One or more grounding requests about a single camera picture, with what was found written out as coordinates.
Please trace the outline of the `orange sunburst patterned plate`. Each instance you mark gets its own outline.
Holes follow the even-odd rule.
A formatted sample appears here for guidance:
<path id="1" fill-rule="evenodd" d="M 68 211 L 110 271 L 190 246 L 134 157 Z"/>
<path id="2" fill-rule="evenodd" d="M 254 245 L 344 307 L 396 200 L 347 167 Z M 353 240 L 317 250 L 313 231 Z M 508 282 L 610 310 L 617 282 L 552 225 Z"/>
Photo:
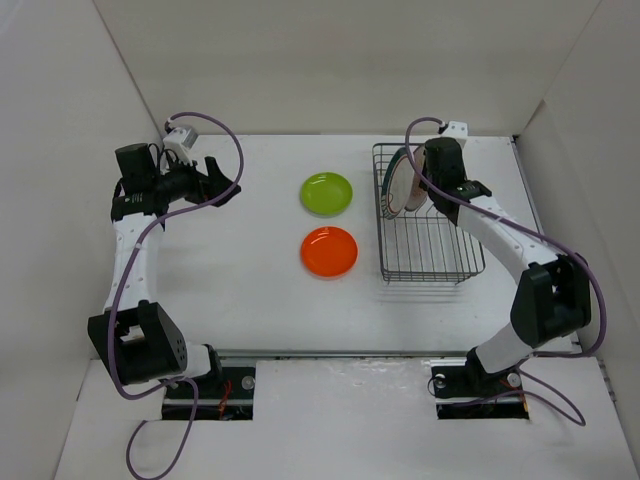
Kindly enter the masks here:
<path id="1" fill-rule="evenodd" d="M 413 151 L 413 156 L 419 172 L 422 173 L 425 164 L 425 147 L 423 145 L 418 146 Z M 417 173 L 415 173 L 412 181 L 410 195 L 405 205 L 405 210 L 408 212 L 419 210 L 424 205 L 427 198 L 427 191 L 421 187 L 421 177 Z"/>

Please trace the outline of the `green rimmed white plate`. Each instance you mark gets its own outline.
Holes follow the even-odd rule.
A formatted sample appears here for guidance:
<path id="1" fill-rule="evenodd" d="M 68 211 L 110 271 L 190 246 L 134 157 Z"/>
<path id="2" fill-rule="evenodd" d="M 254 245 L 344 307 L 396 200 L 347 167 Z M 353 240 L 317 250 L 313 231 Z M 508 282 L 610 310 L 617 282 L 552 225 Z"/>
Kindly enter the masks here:
<path id="1" fill-rule="evenodd" d="M 394 219 L 405 209 L 414 174 L 406 148 L 399 148 L 387 166 L 381 187 L 381 211 L 385 219 Z"/>

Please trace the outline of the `green plastic plate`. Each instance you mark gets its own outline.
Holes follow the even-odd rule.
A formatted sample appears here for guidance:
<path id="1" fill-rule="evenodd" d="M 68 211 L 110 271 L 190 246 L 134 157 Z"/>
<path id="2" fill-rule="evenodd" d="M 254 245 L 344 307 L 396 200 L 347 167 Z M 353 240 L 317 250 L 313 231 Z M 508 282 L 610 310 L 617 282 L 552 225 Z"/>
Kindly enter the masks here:
<path id="1" fill-rule="evenodd" d="M 320 172 L 308 177 L 300 188 L 303 207 L 319 216 L 336 216 L 344 212 L 353 199 L 353 187 L 342 175 Z"/>

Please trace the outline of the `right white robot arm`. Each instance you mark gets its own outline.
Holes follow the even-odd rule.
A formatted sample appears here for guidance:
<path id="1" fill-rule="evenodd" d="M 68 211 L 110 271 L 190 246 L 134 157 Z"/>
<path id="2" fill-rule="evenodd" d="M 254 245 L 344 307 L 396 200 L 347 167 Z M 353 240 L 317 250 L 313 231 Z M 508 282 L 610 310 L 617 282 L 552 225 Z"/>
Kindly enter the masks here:
<path id="1" fill-rule="evenodd" d="M 420 186 L 436 210 L 472 235 L 500 261 L 517 285 L 508 323 L 472 348 L 462 366 L 435 367 L 436 397 L 491 397 L 539 347 L 587 326 L 591 295 L 587 273 L 566 254 L 518 230 L 492 192 L 468 179 L 463 150 L 453 138 L 424 145 Z"/>

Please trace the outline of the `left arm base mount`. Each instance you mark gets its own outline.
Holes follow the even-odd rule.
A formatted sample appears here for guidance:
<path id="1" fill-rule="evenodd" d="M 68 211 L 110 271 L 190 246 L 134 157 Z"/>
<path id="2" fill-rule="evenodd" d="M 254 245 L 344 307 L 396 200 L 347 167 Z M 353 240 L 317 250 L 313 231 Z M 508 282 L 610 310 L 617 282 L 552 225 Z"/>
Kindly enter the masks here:
<path id="1" fill-rule="evenodd" d="M 223 365 L 222 379 L 199 378 L 196 420 L 250 421 L 253 419 L 256 364 Z M 181 383 L 168 387 L 161 406 L 163 420 L 188 420 L 193 407 L 193 388 Z"/>

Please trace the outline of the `orange plastic plate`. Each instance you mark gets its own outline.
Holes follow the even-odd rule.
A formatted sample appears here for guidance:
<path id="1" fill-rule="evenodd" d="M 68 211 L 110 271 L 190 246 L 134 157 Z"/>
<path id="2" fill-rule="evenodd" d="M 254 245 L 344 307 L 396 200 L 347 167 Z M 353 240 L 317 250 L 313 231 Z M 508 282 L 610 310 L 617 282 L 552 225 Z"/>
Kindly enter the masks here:
<path id="1" fill-rule="evenodd" d="M 300 246 L 300 258 L 306 270 L 323 279 L 347 274 L 355 266 L 358 256 L 355 238 L 336 226 L 314 229 Z"/>

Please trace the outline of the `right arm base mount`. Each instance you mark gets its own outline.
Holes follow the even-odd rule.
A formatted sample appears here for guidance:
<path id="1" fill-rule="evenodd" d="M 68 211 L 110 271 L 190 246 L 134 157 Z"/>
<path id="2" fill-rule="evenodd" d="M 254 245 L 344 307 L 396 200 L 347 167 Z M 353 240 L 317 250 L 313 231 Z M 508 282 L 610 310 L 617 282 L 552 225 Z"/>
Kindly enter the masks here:
<path id="1" fill-rule="evenodd" d="M 475 380 L 465 366 L 446 364 L 433 365 L 428 382 L 439 420 L 528 420 L 521 387 L 514 368 Z"/>

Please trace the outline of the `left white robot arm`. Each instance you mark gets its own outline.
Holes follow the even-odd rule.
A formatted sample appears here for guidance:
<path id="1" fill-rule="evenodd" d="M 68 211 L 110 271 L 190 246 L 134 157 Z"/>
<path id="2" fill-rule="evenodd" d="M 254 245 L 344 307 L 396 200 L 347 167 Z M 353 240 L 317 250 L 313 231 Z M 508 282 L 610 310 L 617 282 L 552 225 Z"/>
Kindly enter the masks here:
<path id="1" fill-rule="evenodd" d="M 114 272 L 102 313 L 88 320 L 89 338 L 119 386 L 184 377 L 199 395 L 213 396 L 224 381 L 219 356 L 209 344 L 187 341 L 160 305 L 158 258 L 173 202 L 220 207 L 241 187 L 212 156 L 200 172 L 190 160 L 174 159 L 161 168 L 145 143 L 121 147 L 115 155 L 121 177 L 110 211 Z"/>

